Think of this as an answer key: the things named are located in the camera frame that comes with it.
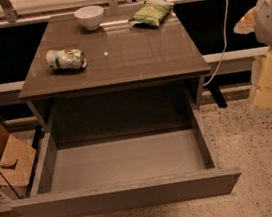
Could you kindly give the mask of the open cardboard box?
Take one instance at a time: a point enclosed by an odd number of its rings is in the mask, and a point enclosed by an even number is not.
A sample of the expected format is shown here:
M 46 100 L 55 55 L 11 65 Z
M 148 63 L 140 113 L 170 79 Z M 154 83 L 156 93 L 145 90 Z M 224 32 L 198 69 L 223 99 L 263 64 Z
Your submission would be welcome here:
M 27 196 L 36 149 L 0 124 L 0 192 L 10 199 Z

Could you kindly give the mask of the white ceramic bowl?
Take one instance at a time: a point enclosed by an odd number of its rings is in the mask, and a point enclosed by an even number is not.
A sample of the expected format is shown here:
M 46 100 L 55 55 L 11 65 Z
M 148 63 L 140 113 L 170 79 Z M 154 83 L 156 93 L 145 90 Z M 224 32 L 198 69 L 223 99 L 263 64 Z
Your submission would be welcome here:
M 104 8 L 101 6 L 86 6 L 74 12 L 74 16 L 84 29 L 97 29 L 104 16 Z

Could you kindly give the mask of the open grey top drawer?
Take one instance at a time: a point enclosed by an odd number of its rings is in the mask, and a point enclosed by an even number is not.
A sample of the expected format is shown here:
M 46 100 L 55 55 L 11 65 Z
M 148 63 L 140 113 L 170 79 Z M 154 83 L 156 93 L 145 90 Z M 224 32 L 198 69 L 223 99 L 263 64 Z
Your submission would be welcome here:
M 163 89 L 58 108 L 41 146 L 23 217 L 79 217 L 221 195 L 224 168 L 187 90 Z

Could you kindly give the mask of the green chip bag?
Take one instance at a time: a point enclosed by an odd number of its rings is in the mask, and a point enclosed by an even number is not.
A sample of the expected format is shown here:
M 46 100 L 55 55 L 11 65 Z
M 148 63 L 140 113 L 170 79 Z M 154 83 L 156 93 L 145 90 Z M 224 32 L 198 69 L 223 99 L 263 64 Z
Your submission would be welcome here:
M 129 19 L 134 24 L 146 24 L 159 27 L 173 9 L 174 3 L 162 0 L 145 0 L 144 5 Z

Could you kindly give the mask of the white green 7up can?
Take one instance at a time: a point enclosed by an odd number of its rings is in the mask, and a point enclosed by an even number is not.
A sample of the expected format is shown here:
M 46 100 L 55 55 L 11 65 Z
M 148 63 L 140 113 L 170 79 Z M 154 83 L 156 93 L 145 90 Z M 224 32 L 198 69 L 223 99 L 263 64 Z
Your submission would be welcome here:
M 76 70 L 87 66 L 84 52 L 78 49 L 49 50 L 46 53 L 45 61 L 53 70 Z

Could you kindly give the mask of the brown cabinet with glossy top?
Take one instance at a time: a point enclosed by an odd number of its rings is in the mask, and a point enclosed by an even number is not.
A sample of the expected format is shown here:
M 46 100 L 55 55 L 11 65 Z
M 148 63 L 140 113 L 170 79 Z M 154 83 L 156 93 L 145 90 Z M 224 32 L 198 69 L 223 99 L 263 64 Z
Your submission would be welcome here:
M 95 31 L 71 15 L 50 19 L 20 99 L 57 143 L 185 128 L 209 66 L 175 15 L 133 25 L 135 7 L 108 13 Z M 49 50 L 84 52 L 83 69 L 51 69 Z

